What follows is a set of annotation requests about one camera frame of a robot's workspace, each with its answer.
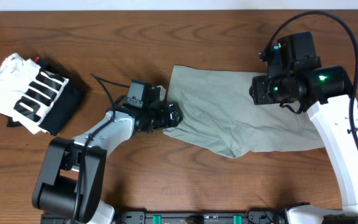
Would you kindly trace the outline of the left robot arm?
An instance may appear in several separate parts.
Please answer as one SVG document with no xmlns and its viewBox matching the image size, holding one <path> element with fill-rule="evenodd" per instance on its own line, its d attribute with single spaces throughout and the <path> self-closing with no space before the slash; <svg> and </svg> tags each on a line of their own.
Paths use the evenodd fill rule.
<svg viewBox="0 0 358 224">
<path fill-rule="evenodd" d="M 115 209 L 101 200 L 107 157 L 135 133 L 173 128 L 183 119 L 161 85 L 134 80 L 126 95 L 110 102 L 104 118 L 87 132 L 51 140 L 35 184 L 34 208 L 58 215 L 62 223 L 113 223 Z"/>
</svg>

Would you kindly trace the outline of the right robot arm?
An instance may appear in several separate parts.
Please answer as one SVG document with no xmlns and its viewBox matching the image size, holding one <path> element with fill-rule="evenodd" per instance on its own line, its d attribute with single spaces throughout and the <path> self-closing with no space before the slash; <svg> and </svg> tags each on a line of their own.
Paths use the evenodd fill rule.
<svg viewBox="0 0 358 224">
<path fill-rule="evenodd" d="M 275 214 L 275 223 L 358 223 L 358 108 L 354 89 L 340 65 L 323 67 L 310 32 L 268 43 L 259 54 L 266 75 L 252 79 L 249 94 L 255 105 L 298 102 L 317 129 L 339 185 L 342 208 L 290 205 Z"/>
</svg>

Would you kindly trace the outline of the grey-green shorts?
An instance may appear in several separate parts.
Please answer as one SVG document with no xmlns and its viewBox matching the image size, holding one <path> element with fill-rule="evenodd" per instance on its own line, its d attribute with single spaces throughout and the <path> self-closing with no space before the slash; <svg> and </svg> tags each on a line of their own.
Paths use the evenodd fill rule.
<svg viewBox="0 0 358 224">
<path fill-rule="evenodd" d="M 174 66 L 167 100 L 178 105 L 183 119 L 163 133 L 232 159 L 250 151 L 322 148 L 307 114 L 254 104 L 249 88 L 257 75 Z"/>
</svg>

